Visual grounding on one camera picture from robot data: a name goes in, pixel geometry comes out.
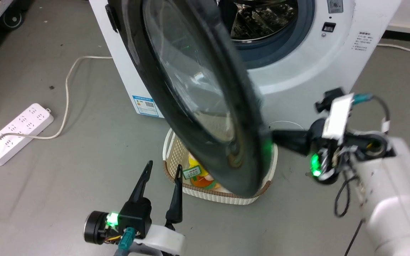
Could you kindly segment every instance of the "power strip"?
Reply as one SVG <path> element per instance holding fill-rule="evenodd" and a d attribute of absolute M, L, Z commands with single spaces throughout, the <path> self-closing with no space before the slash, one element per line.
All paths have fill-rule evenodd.
<path fill-rule="evenodd" d="M 50 109 L 45 109 L 41 105 L 34 103 L 2 128 L 0 135 L 19 133 L 36 136 L 52 122 L 53 116 L 50 114 Z M 31 140 L 32 138 L 13 135 L 3 137 L 0 140 L 0 166 L 11 159 Z"/>

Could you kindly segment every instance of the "black wheel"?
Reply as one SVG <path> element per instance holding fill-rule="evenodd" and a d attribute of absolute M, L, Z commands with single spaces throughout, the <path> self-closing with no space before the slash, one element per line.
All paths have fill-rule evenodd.
<path fill-rule="evenodd" d="M 8 8 L 0 18 L 0 27 L 9 31 L 16 30 L 23 24 L 23 21 L 25 18 L 20 10 Z"/>

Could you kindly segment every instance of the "blue and white sticker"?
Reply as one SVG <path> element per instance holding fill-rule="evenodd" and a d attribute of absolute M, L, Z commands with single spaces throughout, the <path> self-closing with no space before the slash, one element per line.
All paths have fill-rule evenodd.
<path fill-rule="evenodd" d="M 135 95 L 132 95 L 132 98 L 134 98 L 135 105 L 137 106 L 140 114 L 151 117 L 159 117 L 158 110 L 156 109 L 153 99 Z"/>

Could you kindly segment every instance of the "green led light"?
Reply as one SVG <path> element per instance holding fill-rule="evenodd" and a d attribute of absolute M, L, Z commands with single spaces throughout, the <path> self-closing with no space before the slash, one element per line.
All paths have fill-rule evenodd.
<path fill-rule="evenodd" d="M 317 154 L 311 156 L 311 172 L 315 177 L 318 177 L 322 173 L 319 162 L 319 155 Z"/>
<path fill-rule="evenodd" d="M 111 214 L 107 215 L 107 225 L 115 227 L 118 226 L 118 214 L 112 212 Z"/>

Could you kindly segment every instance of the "woven basket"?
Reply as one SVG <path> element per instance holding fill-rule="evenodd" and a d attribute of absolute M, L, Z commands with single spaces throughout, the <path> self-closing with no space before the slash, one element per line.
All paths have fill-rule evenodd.
<path fill-rule="evenodd" d="M 181 143 L 178 136 L 172 131 L 169 130 L 167 136 L 164 141 L 164 148 L 162 152 L 162 157 L 164 160 L 164 172 L 167 178 L 174 182 L 174 177 L 176 174 L 176 169 L 178 164 L 181 164 L 184 169 L 189 168 L 188 162 L 188 155 L 189 151 L 184 147 Z M 259 196 L 265 191 L 267 191 L 270 183 L 273 179 L 273 175 L 275 174 L 276 164 L 278 160 L 278 148 L 273 144 L 273 156 L 272 156 L 272 163 L 270 165 L 270 169 L 268 171 L 267 176 L 263 180 L 262 188 L 251 198 L 244 198 L 241 196 L 237 196 L 233 193 L 226 193 L 221 191 L 212 191 L 212 190 L 205 190 L 203 188 L 198 188 L 192 185 L 189 185 L 188 180 L 184 180 L 183 178 L 183 192 L 186 194 L 190 194 L 191 196 L 199 197 L 205 200 L 214 201 L 218 203 L 224 204 L 239 204 L 239 205 L 246 205 L 254 202 Z"/>

